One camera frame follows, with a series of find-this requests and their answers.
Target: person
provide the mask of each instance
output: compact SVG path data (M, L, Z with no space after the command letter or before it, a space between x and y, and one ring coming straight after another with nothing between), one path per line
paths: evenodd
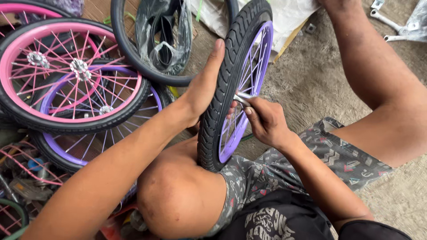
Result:
M279 104L249 99L254 136L273 148L206 171L196 137L163 148L210 103L225 51L217 40L188 90L74 174L22 240L90 238L136 179L143 219L165 239L333 239L330 225L344 240L410 239L375 222L353 191L427 152L427 89L374 30L361 0L321 3L348 83L371 114L348 126L326 117L297 135Z

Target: plastic bag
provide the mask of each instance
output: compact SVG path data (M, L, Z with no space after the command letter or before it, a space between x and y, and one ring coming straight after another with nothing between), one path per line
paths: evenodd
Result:
M178 75L190 59L192 36L189 0L141 0L135 39L146 65Z

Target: blue part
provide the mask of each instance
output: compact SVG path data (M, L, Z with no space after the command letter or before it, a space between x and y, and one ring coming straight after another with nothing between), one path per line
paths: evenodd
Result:
M43 160L41 160L40 158L35 158L35 160L38 162L38 163L40 163L40 164L43 164L44 162L43 162ZM30 160L30 161L28 161L28 168L33 168L33 169L31 169L31 170L33 170L33 171L36 171L36 172L38 172L38 171L40 171L40 170L42 170L43 168L40 166L40 165L38 165L35 161L33 161L32 159Z

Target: gray printed shorts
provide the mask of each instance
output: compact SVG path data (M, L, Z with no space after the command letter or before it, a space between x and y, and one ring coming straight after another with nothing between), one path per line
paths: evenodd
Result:
M325 117L299 137L353 191L393 171L387 164L330 133L342 127L344 125L335 119ZM276 189L307 194L292 165L274 148L255 161L233 155L219 173L225 179L227 196L221 215L207 237L226 227L246 204Z

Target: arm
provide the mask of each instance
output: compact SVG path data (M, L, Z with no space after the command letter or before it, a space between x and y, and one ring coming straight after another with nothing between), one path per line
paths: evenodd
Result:
M305 189L339 232L352 220L374 220L368 208L314 153L291 132L278 103L255 97L245 108L252 132L262 143L280 151L295 168Z
M166 144L197 123L215 92L224 57L217 40L205 69L177 101L74 174L49 200L22 240L89 239Z

